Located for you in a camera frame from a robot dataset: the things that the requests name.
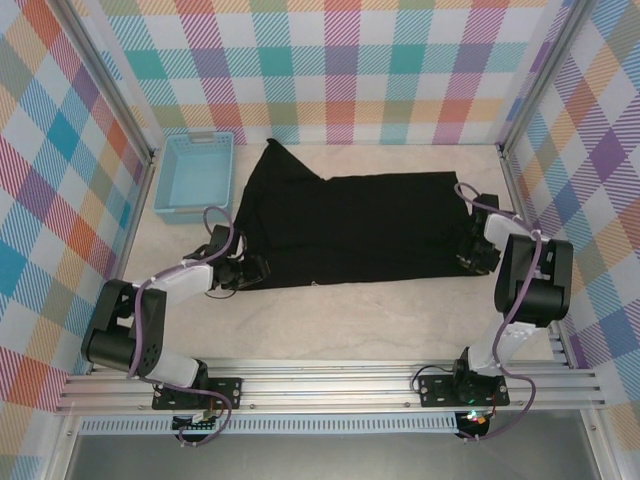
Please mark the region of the black floral print t-shirt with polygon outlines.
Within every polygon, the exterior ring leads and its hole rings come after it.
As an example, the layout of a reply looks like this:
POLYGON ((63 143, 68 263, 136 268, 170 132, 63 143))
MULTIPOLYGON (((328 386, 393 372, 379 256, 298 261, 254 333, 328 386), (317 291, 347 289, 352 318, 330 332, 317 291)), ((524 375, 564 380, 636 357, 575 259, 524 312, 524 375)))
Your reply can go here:
POLYGON ((269 266, 254 289, 466 277, 457 257, 471 218, 453 171, 323 179, 267 142, 235 229, 269 266))

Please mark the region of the light blue plastic basket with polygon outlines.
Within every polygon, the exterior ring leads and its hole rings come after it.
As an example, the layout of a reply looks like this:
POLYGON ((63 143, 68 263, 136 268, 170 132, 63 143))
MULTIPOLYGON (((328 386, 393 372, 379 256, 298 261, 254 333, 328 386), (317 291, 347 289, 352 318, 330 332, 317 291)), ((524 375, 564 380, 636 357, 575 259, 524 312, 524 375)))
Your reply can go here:
POLYGON ((167 137, 153 210, 169 225, 224 222, 215 206, 230 214, 234 190, 234 134, 196 132, 167 137))

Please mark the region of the small electronics board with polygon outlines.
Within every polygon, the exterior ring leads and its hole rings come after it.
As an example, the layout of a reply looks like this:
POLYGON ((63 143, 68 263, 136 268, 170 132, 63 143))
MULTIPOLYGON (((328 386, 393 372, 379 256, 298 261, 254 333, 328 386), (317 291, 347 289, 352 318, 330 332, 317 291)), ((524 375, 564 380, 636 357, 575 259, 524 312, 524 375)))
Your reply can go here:
POLYGON ((217 429, 217 420, 217 416, 205 413, 176 415, 172 417, 171 429, 176 432, 183 430, 184 435, 207 435, 217 429))
POLYGON ((487 430, 492 416, 489 411, 459 412, 456 414, 457 427, 464 431, 487 430))

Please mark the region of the grey metal sheet panel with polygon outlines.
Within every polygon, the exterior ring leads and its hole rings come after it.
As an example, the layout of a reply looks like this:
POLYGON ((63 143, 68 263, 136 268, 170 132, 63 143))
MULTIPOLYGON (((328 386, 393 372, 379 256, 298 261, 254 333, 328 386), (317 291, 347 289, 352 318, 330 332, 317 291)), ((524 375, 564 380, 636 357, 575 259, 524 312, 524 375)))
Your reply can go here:
POLYGON ((601 480, 580 444, 561 454, 445 435, 83 436, 65 480, 601 480))

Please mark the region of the aluminium side rail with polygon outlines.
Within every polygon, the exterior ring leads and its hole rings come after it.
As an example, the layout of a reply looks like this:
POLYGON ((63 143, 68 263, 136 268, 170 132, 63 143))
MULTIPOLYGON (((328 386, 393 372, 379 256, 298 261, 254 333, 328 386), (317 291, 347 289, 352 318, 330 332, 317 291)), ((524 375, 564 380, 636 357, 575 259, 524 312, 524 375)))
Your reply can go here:
MULTIPOLYGON (((516 174, 509 163, 509 154, 500 144, 495 145, 500 168, 504 177, 506 188, 511 200, 512 208, 525 220, 530 220, 531 215, 527 212, 521 188, 516 179, 516 174)), ((551 348, 554 364, 559 364, 566 369, 576 369, 577 364, 574 349, 571 345, 569 327, 572 326, 571 313, 563 320, 555 320, 548 326, 547 337, 551 348)))
POLYGON ((141 183, 139 185, 136 202, 127 223, 124 242, 112 272, 113 278, 121 279, 126 272, 142 213, 145 209, 146 201, 151 190, 152 181, 156 171, 156 159, 158 153, 158 149, 150 151, 149 159, 143 164, 144 168, 142 170, 141 183))

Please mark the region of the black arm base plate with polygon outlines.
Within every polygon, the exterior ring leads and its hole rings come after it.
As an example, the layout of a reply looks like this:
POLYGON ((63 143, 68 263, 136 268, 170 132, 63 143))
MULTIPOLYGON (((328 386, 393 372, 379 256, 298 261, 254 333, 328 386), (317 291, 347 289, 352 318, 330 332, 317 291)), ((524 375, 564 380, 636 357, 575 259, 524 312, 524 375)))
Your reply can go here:
POLYGON ((470 374, 421 375, 418 377, 421 406, 467 407, 508 406, 510 397, 503 376, 486 377, 470 374))
POLYGON ((238 377, 209 377, 191 387, 175 387, 168 384, 154 386, 151 408, 153 410, 220 410, 240 407, 242 379, 238 377))

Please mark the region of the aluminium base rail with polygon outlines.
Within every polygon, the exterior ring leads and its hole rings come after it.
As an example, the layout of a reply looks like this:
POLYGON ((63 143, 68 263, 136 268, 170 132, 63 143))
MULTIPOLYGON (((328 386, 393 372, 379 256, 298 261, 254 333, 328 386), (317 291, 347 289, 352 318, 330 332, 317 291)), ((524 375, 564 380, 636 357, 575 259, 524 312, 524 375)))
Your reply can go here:
MULTIPOLYGON (((210 359, 214 377, 242 379, 241 414, 414 413, 420 410, 418 361, 210 359)), ((551 361, 517 361, 506 381, 507 410, 583 410, 605 407, 591 370, 551 361)), ((151 385, 96 366, 68 378, 57 406, 62 415, 151 413, 151 385)))

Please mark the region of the aluminium frame post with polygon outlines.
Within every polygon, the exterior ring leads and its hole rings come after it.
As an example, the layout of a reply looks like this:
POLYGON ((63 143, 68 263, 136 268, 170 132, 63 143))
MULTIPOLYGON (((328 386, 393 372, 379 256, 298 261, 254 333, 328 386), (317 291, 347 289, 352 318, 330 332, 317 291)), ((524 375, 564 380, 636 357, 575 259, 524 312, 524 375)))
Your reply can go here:
POLYGON ((489 137, 505 155, 523 134, 598 0, 548 0, 489 137))
POLYGON ((47 2, 134 149, 147 164, 153 165, 157 151, 156 145, 154 142, 149 142, 143 133, 72 0, 47 0, 47 2))

